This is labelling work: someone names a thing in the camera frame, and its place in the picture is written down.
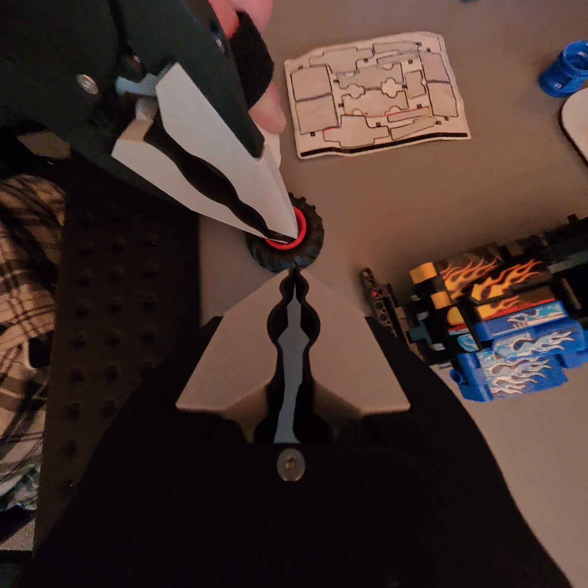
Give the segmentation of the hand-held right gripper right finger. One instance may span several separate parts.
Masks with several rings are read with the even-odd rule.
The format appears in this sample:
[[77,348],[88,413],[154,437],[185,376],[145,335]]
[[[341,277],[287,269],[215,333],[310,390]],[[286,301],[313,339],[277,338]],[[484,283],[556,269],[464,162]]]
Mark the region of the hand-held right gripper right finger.
[[331,442],[364,417],[410,409],[364,313],[310,274],[296,271],[300,328],[307,337],[296,397],[296,437]]

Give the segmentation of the white sticker sheet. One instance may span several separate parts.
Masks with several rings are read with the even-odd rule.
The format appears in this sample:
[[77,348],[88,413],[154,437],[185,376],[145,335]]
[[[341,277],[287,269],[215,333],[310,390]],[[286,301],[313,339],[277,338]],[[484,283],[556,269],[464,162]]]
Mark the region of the white sticker sheet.
[[284,63],[299,159],[471,138],[445,40],[398,33]]

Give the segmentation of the blue wheel hub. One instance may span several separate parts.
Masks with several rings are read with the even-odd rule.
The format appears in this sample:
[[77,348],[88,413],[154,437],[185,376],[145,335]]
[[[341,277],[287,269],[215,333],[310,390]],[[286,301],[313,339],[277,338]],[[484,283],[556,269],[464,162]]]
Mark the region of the blue wheel hub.
[[538,77],[541,90],[554,98],[574,94],[586,80],[587,40],[578,40],[566,46]]

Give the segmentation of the person's left hand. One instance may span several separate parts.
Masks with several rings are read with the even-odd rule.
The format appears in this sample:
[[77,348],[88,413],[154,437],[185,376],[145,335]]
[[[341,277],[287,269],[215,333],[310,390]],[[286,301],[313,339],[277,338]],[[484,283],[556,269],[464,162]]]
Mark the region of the person's left hand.
[[268,26],[272,1],[210,1],[235,58],[252,120],[270,134],[286,125],[274,64],[261,33]]

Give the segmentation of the person's plaid shirt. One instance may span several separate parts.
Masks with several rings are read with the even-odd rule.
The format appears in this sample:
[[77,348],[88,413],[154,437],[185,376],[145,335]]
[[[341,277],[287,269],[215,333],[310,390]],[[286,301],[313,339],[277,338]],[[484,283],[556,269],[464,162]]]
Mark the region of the person's plaid shirt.
[[65,195],[1,180],[1,513],[37,509]]

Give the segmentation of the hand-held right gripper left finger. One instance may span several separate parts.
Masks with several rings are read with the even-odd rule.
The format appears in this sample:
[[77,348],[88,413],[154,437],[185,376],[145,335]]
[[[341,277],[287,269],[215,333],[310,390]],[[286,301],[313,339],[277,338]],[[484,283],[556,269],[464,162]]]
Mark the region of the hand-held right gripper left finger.
[[228,310],[177,400],[181,412],[238,423],[253,442],[271,411],[271,388],[283,397],[279,338],[288,327],[293,270],[284,270]]

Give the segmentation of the dark perforated panel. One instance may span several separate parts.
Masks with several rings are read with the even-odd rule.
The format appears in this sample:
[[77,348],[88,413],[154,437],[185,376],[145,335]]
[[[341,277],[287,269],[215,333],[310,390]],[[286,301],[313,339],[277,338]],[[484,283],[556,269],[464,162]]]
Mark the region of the dark perforated panel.
[[116,414],[201,316],[199,215],[78,154],[66,171],[34,550]]

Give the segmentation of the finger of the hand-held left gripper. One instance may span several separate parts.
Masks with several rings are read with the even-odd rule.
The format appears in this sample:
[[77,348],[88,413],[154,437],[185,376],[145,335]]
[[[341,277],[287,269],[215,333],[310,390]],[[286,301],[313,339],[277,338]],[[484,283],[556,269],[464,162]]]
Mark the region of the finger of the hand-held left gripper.
[[254,173],[218,167],[185,151],[159,118],[135,118],[117,139],[112,156],[187,209],[251,234],[287,241],[284,229],[262,215],[271,203]]
[[223,204],[258,232],[297,232],[298,223],[271,151],[253,157],[179,63],[156,85],[159,115],[167,135],[209,169],[203,194]]

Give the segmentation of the black rubber tire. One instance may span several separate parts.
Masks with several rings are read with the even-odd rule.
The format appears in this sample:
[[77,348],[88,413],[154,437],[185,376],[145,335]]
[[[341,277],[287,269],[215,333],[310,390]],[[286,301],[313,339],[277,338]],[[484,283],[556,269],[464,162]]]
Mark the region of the black rubber tire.
[[319,256],[325,238],[322,218],[305,198],[289,193],[298,224],[298,237],[289,244],[246,234],[245,243],[252,259],[263,269],[281,273],[308,268]]

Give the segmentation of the grey desk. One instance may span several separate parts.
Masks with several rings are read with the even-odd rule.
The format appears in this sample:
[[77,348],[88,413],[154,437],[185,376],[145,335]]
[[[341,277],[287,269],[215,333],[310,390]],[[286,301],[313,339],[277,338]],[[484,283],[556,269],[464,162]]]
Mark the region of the grey desk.
[[[318,205],[312,271],[354,302],[366,262],[400,278],[431,254],[587,212],[586,172],[563,146],[555,100],[532,78],[587,33],[587,1],[284,1],[268,40],[280,57],[338,38],[423,26],[446,35],[471,141],[284,163]],[[304,446],[297,482],[266,449],[245,510],[220,520],[193,586],[587,587],[587,368],[536,399],[465,405],[447,376],[384,338],[417,393],[408,416],[355,423],[342,446]]]

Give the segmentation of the blue black brick truck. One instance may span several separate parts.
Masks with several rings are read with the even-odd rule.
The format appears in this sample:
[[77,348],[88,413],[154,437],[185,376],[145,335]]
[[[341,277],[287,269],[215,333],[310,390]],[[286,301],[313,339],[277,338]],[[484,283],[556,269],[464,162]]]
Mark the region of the blue black brick truck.
[[587,364],[587,217],[423,263],[410,278],[409,345],[448,365],[467,400],[549,390]]

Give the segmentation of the white book stand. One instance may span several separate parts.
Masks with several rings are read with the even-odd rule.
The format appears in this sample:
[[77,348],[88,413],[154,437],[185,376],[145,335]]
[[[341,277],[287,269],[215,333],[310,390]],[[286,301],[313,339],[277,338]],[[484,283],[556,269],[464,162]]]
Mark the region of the white book stand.
[[587,163],[587,87],[565,101],[560,121],[570,143]]

